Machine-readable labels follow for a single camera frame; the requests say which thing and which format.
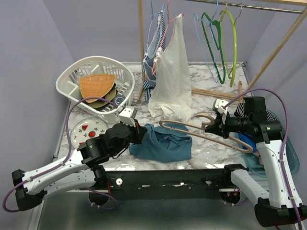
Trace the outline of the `beige wooden hanger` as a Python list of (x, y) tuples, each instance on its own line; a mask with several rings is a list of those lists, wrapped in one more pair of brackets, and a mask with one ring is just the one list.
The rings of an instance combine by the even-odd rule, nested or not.
[(159, 125), (161, 127), (165, 128), (165, 129), (168, 129), (168, 130), (177, 131), (177, 132), (180, 132), (180, 133), (184, 133), (186, 135), (195, 136), (195, 137), (198, 137), (198, 138), (202, 138), (202, 139), (205, 139), (205, 140), (212, 141), (212, 142), (220, 144), (220, 145), (224, 145), (224, 146), (226, 146), (228, 148), (240, 151), (240, 152), (242, 152), (244, 154), (252, 153), (253, 152), (253, 148), (249, 144), (241, 141), (240, 139), (232, 137), (232, 136), (228, 137), (227, 139), (230, 139), (230, 140), (236, 142), (238, 145), (243, 146), (245, 148), (242, 149), (239, 146), (235, 146), (235, 145), (229, 144), (227, 142), (220, 141), (220, 140), (215, 139), (215, 138), (207, 137), (205, 135), (189, 132), (189, 131), (186, 131), (186, 130), (183, 130), (183, 129), (179, 129), (179, 128), (176, 128), (176, 127), (171, 127), (169, 125), (166, 125), (166, 124), (183, 125), (185, 127), (191, 127), (191, 128), (195, 128), (195, 129), (198, 129), (198, 130), (205, 131), (205, 128), (207, 126), (214, 125), (214, 123), (215, 123), (215, 119), (212, 116), (210, 116), (208, 114), (205, 114), (205, 113), (198, 113), (198, 114), (195, 115), (195, 117), (196, 118), (199, 118), (199, 117), (206, 118), (206, 119), (209, 120), (209, 122), (202, 122), (201, 126), (196, 126), (196, 125), (193, 125), (193, 124), (190, 124), (190, 123), (183, 123), (183, 122), (179, 122), (179, 121), (162, 119), (162, 120), (159, 121)]

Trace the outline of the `teal blue tank top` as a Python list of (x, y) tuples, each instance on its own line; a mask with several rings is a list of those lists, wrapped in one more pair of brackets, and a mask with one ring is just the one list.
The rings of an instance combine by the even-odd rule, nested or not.
[(147, 132), (141, 144), (130, 144), (130, 155), (141, 159), (171, 163), (191, 159), (192, 137), (153, 124), (145, 124)]

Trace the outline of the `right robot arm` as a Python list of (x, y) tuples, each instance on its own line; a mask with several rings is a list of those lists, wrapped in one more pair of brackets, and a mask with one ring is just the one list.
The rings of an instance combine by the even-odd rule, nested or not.
[(231, 117), (227, 101), (216, 99), (212, 110), (216, 118), (205, 132), (228, 138), (230, 133), (242, 133), (256, 144), (266, 172), (268, 189), (263, 189), (241, 166), (227, 166), (221, 175), (223, 186), (238, 187), (253, 203), (258, 223), (263, 227), (298, 224), (307, 218), (307, 207), (295, 188), (289, 168), (284, 128), (276, 120), (267, 119), (263, 97), (243, 99), (243, 117)]

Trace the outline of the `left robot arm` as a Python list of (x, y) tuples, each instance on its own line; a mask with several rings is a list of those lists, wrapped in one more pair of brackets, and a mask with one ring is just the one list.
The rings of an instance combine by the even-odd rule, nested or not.
[(134, 119), (133, 125), (122, 122), (113, 125), (104, 134), (86, 140), (66, 157), (39, 169), (12, 172), (18, 211), (40, 205), (56, 192), (79, 188), (108, 189), (109, 181), (102, 166), (125, 151), (129, 145), (141, 144), (147, 128)]

